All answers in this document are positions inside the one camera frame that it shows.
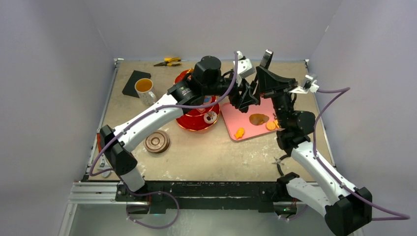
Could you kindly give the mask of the pink serving tray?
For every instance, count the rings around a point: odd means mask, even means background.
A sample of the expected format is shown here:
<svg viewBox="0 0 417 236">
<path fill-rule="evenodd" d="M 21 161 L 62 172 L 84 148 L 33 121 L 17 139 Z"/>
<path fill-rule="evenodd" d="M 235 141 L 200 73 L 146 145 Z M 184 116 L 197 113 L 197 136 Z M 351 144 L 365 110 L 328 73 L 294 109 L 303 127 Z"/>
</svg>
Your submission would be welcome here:
<svg viewBox="0 0 417 236">
<path fill-rule="evenodd" d="M 233 141 L 240 142 L 278 130 L 278 128 L 268 130 L 265 123 L 253 125 L 249 120 L 249 117 L 253 114 L 262 114 L 269 118 L 268 122 L 275 121 L 275 111 L 271 99 L 262 98 L 260 105 L 249 106 L 247 113 L 241 113 L 239 110 L 235 109 L 230 102 L 222 104 L 220 108 L 229 136 Z M 240 128 L 244 129 L 244 134 L 241 138 L 237 139 L 235 134 Z"/>
</svg>

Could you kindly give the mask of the blue frosted donut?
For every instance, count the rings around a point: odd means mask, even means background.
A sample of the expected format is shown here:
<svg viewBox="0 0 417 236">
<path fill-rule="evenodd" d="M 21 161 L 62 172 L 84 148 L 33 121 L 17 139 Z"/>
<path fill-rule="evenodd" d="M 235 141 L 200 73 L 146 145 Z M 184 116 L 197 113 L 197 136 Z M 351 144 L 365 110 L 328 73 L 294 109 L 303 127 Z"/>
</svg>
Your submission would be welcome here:
<svg viewBox="0 0 417 236">
<path fill-rule="evenodd" d="M 205 98 L 204 98 L 204 102 L 203 102 L 203 104 L 204 105 L 207 105 L 207 104 L 210 104 L 212 102 L 212 97 L 211 96 L 206 96 Z"/>
</svg>

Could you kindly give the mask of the pink cake slice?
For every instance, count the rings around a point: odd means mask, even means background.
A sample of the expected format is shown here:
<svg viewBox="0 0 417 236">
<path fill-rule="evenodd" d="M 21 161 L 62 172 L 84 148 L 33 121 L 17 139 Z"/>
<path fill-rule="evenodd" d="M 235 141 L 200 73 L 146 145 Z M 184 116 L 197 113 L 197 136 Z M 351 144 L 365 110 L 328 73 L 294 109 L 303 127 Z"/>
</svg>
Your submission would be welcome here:
<svg viewBox="0 0 417 236">
<path fill-rule="evenodd" d="M 206 109 L 205 108 L 198 108 L 197 111 L 199 111 L 202 114 L 206 111 Z"/>
</svg>

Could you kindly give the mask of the red three-tier cake stand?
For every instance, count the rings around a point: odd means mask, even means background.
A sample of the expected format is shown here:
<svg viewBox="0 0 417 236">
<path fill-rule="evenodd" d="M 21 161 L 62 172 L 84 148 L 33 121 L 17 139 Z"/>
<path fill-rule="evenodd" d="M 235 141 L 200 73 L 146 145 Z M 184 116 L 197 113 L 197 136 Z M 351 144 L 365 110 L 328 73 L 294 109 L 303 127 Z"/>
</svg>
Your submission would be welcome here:
<svg viewBox="0 0 417 236">
<path fill-rule="evenodd" d="M 205 109 L 206 111 L 202 114 L 199 111 L 197 111 L 197 109 L 191 110 L 187 114 L 177 118 L 176 122 L 181 128 L 184 128 L 190 131 L 202 131 L 202 130 L 208 129 L 209 127 L 214 125 L 216 122 L 213 124 L 206 124 L 203 119 L 204 114 L 206 114 L 209 111 L 215 111 L 218 113 L 218 118 L 219 118 L 221 111 L 220 111 L 219 104 L 216 104 L 214 106 L 211 106 Z"/>
</svg>

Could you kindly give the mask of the metal tongs black tips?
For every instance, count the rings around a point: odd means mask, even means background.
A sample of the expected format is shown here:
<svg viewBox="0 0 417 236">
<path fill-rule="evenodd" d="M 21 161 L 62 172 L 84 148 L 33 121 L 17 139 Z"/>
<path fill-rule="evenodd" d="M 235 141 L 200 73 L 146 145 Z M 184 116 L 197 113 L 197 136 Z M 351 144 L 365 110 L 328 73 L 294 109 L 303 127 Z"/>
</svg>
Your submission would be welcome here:
<svg viewBox="0 0 417 236">
<path fill-rule="evenodd" d="M 268 69 L 269 68 L 270 63 L 271 63 L 272 58 L 273 58 L 273 54 L 274 54 L 274 52 L 272 50 L 270 50 L 270 49 L 266 49 L 265 50 L 265 53 L 264 53 L 264 55 L 262 57 L 262 60 L 260 62 L 260 65 L 256 67 L 256 70 L 255 70 L 256 76 L 255 76 L 255 79 L 254 79 L 253 82 L 257 82 L 258 81 L 258 75 L 257 75 L 257 73 L 258 73 L 258 68 L 259 67 L 263 67 L 265 69 Z"/>
</svg>

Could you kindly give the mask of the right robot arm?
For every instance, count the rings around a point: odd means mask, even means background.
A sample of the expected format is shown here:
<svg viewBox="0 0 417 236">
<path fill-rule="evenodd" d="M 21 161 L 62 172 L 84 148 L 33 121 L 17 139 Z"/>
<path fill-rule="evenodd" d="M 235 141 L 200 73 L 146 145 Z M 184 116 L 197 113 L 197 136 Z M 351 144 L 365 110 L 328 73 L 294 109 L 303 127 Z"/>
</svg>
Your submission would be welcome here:
<svg viewBox="0 0 417 236">
<path fill-rule="evenodd" d="M 316 93 L 316 76 L 306 75 L 301 86 L 294 78 L 284 78 L 263 66 L 256 68 L 257 94 L 272 101 L 280 130 L 277 143 L 280 149 L 301 164 L 314 178 L 318 187 L 306 183 L 295 173 L 289 173 L 277 182 L 277 196 L 291 197 L 304 202 L 318 212 L 336 236 L 347 236 L 372 220 L 372 195 L 365 187 L 354 184 L 329 164 L 317 151 L 315 133 L 318 123 L 312 112 L 294 109 L 292 94 Z"/>
</svg>

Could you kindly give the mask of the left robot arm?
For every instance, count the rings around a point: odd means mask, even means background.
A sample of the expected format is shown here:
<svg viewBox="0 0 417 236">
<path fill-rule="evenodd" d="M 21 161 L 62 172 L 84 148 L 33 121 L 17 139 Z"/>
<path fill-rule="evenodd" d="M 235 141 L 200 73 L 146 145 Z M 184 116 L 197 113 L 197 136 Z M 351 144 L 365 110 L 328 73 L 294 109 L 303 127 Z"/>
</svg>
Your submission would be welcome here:
<svg viewBox="0 0 417 236">
<path fill-rule="evenodd" d="M 204 56 L 194 69 L 187 72 L 180 81 L 145 111 L 115 128 L 108 125 L 99 130 L 101 151 L 115 174 L 124 182 L 127 194 L 134 201 L 145 198 L 145 180 L 137 168 L 132 151 L 150 134 L 165 124 L 189 113 L 194 109 L 207 108 L 207 96 L 218 96 L 213 106 L 229 98 L 230 103 L 242 113 L 250 105 L 258 105 L 260 99 L 254 96 L 256 83 L 249 84 L 245 78 L 256 69 L 240 51 L 235 53 L 234 68 L 221 72 L 221 61 L 213 56 Z"/>
</svg>

